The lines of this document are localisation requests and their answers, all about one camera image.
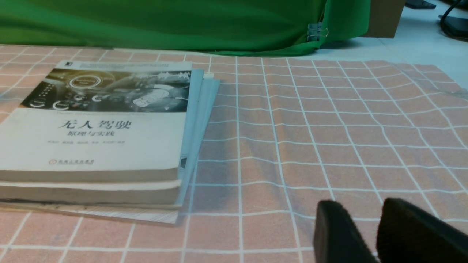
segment book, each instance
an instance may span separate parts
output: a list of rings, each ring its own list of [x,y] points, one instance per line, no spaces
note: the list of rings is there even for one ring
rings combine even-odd
[[[195,72],[190,62],[61,62],[0,125],[0,181],[179,180]]]
[[[211,110],[218,93],[219,80],[210,79],[207,74],[200,90],[198,108],[196,114],[194,135],[191,142],[191,156],[196,156],[203,141],[206,126],[208,125]],[[16,209],[37,210],[44,212],[54,212],[70,215],[83,215],[97,218],[117,219],[123,221],[145,221],[153,223],[174,224],[176,223],[178,210],[185,199],[188,182],[190,181],[196,158],[189,158],[185,170],[180,170],[180,177],[183,178],[182,189],[179,193],[176,204],[174,205],[154,205],[153,207],[144,207],[142,205],[129,204],[107,204],[104,205],[70,205],[70,204],[52,204],[44,202],[28,202],[4,200],[0,206],[12,207]]]

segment pink checkered tablecloth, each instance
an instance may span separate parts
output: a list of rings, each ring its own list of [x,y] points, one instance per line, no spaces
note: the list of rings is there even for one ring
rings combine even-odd
[[[387,197],[468,231],[468,101],[435,66],[0,46],[0,121],[64,59],[186,60],[222,85],[177,227],[2,209],[1,263],[314,262],[322,199],[374,252]]]

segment green backdrop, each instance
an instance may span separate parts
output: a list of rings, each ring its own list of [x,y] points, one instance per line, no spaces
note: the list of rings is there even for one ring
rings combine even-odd
[[[369,12],[370,0],[0,0],[0,44],[296,56],[364,34]]]

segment thick paperback book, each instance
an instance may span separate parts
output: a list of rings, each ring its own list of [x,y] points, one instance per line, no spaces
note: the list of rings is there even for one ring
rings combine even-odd
[[[194,72],[190,62],[61,62],[0,124],[0,181],[181,180],[190,91],[203,78]]]

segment brown box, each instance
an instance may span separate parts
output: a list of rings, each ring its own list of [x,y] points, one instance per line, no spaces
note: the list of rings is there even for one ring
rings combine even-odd
[[[395,36],[406,0],[371,0],[369,30],[363,37]]]

